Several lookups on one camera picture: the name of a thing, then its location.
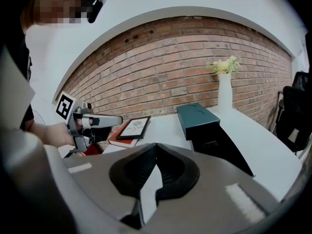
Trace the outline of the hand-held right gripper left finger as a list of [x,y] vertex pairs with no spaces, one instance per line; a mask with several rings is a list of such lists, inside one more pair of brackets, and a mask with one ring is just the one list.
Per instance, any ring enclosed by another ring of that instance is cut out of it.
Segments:
[[63,161],[83,193],[108,216],[150,220],[157,210],[156,146],[143,144]]

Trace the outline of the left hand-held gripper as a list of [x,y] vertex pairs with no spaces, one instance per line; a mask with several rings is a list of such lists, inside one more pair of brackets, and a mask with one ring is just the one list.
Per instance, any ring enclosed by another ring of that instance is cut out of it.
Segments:
[[62,92],[56,113],[65,122],[74,142],[74,152],[85,153],[91,143],[106,141],[112,128],[122,124],[121,116],[93,114],[92,105]]

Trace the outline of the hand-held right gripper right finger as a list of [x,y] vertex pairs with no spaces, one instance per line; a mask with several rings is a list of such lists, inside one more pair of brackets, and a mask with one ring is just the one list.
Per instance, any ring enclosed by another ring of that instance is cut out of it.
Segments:
[[279,206],[252,176],[223,159],[158,144],[165,172],[147,234],[251,234],[265,231]]

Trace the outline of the black book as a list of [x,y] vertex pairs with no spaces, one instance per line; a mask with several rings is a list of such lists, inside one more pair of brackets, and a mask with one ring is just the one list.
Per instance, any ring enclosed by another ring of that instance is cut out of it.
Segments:
[[224,159],[254,176],[237,146],[217,122],[187,128],[185,137],[192,142],[195,152]]

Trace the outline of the dark teal book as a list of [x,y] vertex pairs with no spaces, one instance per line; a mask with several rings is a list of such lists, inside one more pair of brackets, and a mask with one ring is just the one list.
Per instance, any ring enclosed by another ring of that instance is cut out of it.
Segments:
[[178,106],[176,109],[186,140],[192,140],[220,125],[220,119],[199,103]]

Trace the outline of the red book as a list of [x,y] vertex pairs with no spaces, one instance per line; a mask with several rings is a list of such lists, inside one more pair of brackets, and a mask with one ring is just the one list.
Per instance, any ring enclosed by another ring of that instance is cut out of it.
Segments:
[[117,140],[116,137],[120,132],[125,128],[125,124],[123,124],[115,133],[113,133],[107,140],[110,144],[118,146],[118,147],[125,147],[125,148],[132,148],[135,147],[138,139],[121,139]]

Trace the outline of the white table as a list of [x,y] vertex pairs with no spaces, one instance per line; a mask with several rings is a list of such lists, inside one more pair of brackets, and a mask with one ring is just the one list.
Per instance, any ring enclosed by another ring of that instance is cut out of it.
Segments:
[[[209,111],[220,118],[221,128],[246,160],[253,180],[276,201],[282,201],[301,171],[301,161],[271,132],[238,110],[230,109],[221,114],[214,106]],[[152,117],[137,147],[146,143],[163,143],[187,149],[190,154],[193,152],[177,114]]]

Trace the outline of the person's black clothing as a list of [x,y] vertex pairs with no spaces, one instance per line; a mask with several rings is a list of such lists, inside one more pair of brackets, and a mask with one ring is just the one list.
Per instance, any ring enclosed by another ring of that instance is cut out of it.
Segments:
[[[27,82],[29,82],[31,78],[32,61],[31,61],[29,49],[26,46],[25,35],[23,35],[21,38],[21,44],[20,44],[19,50],[20,50],[19,60],[21,63],[21,72],[23,73]],[[23,117],[21,128],[25,131],[28,131],[30,125],[33,122],[34,122],[34,115],[32,112],[31,105],[29,105]]]

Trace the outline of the white vase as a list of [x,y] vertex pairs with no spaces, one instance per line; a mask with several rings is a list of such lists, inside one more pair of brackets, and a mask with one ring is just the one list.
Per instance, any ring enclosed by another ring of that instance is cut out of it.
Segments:
[[221,113],[227,112],[232,108],[233,91],[231,77],[232,74],[218,74],[219,88],[217,105]]

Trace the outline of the black office chair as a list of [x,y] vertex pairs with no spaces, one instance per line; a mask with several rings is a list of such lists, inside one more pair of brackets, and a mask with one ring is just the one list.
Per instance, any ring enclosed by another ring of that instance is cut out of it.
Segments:
[[276,134],[293,153],[304,150],[312,135],[312,74],[297,72],[283,88],[283,111],[276,119]]

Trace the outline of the pale yellow flower bouquet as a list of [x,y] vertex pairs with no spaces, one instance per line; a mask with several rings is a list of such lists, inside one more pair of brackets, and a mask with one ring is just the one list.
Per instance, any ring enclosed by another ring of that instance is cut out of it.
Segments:
[[226,60],[218,60],[214,61],[212,64],[208,64],[207,68],[216,74],[236,73],[240,68],[239,58],[230,56]]

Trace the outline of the black picture frame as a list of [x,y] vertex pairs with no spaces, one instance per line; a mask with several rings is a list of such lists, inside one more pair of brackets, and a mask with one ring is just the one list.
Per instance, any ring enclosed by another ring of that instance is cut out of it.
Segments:
[[151,117],[147,116],[129,120],[116,136],[116,140],[143,139],[150,119]]

